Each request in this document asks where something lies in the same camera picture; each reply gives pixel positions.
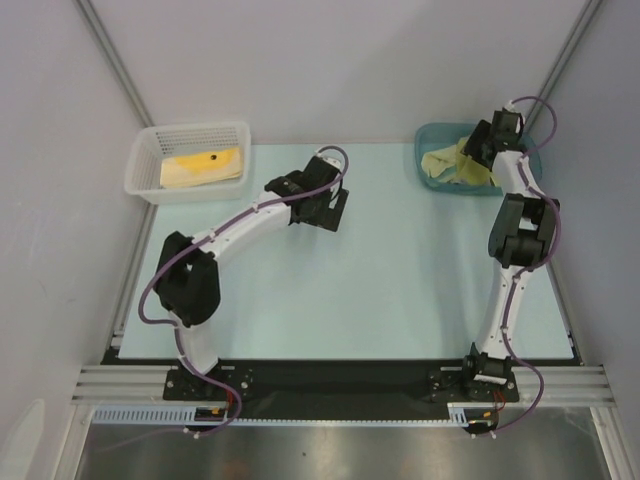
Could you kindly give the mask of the yellow-green grey towel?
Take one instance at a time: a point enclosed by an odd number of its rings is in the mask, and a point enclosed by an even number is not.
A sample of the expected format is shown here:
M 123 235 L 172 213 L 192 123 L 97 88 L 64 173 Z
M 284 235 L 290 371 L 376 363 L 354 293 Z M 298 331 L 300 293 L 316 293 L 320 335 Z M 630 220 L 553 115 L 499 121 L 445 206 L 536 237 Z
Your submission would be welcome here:
M 464 153 L 468 139 L 462 137 L 456 144 L 454 184 L 473 195 L 501 194 L 500 185 L 489 169 Z

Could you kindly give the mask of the yellow cream towel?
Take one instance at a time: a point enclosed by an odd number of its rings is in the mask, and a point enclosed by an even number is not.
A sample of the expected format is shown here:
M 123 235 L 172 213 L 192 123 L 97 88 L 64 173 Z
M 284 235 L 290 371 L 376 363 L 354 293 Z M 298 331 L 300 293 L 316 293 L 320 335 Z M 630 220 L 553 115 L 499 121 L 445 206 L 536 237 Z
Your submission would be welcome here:
M 159 183 L 168 189 L 202 186 L 235 179 L 243 169 L 239 147 L 174 156 L 162 161 Z

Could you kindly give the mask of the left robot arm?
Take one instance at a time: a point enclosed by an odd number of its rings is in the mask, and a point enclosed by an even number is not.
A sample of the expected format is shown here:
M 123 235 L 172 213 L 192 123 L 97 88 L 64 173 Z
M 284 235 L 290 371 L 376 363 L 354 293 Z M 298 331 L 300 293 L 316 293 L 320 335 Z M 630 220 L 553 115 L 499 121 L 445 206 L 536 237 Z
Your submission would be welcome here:
M 348 160 L 322 152 L 302 170 L 281 175 L 240 213 L 194 236 L 179 232 L 163 244 L 152 289 L 179 335 L 178 358 L 193 368 L 185 388 L 199 400 L 214 397 L 219 362 L 207 323 L 221 305 L 221 271 L 233 256 L 263 236 L 292 224 L 335 232 L 349 191 L 343 187 Z

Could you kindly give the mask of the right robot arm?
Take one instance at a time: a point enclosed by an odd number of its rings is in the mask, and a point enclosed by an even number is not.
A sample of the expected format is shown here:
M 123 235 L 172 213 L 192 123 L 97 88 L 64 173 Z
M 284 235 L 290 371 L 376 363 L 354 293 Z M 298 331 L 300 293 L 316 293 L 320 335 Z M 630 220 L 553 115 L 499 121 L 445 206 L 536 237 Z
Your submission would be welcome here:
M 510 380 L 510 352 L 524 289 L 549 261 L 557 233 L 559 203 L 542 193 L 522 141 L 525 119 L 512 106 L 482 120 L 463 153 L 487 168 L 502 190 L 502 203 L 488 239 L 494 276 L 483 326 L 465 357 L 463 395 L 481 402 Z

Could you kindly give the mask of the pale yellow towel in bin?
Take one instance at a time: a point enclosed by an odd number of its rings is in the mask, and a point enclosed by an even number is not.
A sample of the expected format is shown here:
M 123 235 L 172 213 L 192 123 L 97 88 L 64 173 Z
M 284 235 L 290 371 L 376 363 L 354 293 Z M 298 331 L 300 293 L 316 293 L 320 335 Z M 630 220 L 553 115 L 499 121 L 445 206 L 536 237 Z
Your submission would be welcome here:
M 421 168 L 426 176 L 442 183 L 451 183 L 457 178 L 457 154 L 455 145 L 423 154 Z

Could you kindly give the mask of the teal translucent plastic bin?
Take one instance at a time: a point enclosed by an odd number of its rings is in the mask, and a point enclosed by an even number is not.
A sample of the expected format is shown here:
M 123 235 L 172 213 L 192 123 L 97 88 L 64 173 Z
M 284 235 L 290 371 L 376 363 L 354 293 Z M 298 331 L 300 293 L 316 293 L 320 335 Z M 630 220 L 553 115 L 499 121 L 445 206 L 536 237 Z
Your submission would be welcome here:
M 476 124 L 429 123 L 418 129 L 414 156 L 421 181 L 438 193 L 501 196 L 495 176 L 463 154 Z

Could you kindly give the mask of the white perforated plastic basket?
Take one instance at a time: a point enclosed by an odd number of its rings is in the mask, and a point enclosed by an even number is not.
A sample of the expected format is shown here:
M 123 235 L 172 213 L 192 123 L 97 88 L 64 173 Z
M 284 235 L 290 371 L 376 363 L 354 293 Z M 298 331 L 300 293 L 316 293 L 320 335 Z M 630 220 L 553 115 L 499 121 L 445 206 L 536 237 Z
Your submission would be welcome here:
M 150 127 L 134 140 L 124 189 L 154 205 L 237 199 L 250 165 L 243 121 Z

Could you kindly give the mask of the right aluminium frame post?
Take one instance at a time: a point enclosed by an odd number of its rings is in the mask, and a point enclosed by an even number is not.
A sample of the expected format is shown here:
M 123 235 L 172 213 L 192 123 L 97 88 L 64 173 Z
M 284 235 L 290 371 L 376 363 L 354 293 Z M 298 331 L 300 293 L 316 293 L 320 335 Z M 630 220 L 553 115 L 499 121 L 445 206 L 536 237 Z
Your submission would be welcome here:
M 533 55 L 531 73 L 536 95 L 550 101 L 574 54 L 606 4 L 605 1 L 527 1 L 518 25 L 525 30 L 526 50 Z

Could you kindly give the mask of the aluminium frame post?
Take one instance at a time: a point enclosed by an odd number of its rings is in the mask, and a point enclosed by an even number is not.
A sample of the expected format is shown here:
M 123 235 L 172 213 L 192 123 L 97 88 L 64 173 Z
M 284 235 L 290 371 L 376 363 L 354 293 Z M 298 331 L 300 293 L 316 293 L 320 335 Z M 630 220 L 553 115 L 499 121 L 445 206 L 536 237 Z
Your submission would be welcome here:
M 574 54 L 606 4 L 605 1 L 527 1 L 518 25 L 525 30 L 526 50 L 533 55 L 531 73 L 536 95 L 550 101 Z
M 142 128 L 153 126 L 152 116 L 93 2 L 90 0 L 73 0 L 72 3 L 113 75 L 136 121 Z

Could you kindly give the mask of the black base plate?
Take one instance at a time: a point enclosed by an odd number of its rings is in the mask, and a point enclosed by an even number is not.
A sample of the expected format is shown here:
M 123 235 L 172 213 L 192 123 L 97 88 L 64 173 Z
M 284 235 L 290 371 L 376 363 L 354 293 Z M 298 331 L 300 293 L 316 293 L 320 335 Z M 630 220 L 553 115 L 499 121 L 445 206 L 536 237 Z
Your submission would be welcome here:
M 243 420 L 412 422 L 445 420 L 449 402 L 530 402 L 538 379 L 513 366 L 504 386 L 473 381 L 463 360 L 223 360 L 204 378 L 176 361 L 121 360 L 101 365 L 168 365 L 176 388 L 160 405 L 222 407 L 234 389 Z

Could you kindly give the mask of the aluminium front rail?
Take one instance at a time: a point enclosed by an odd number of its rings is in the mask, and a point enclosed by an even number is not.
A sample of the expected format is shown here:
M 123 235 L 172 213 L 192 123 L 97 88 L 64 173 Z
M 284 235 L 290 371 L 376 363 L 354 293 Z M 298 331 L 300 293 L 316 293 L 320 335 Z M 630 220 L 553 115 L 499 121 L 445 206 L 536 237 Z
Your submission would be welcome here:
M 545 382 L 542 407 L 612 407 L 615 405 L 602 366 L 540 366 Z M 176 388 L 168 365 L 97 365 L 81 369 L 72 393 L 75 404 L 162 404 Z

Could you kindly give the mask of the left aluminium frame post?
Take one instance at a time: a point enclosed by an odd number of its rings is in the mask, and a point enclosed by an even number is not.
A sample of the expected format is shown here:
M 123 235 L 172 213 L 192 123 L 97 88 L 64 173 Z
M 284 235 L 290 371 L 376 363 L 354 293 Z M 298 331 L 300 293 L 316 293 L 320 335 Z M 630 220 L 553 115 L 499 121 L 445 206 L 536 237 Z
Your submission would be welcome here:
M 93 2 L 90 0 L 73 0 L 72 3 L 113 75 L 136 121 L 142 128 L 153 126 L 152 116 Z

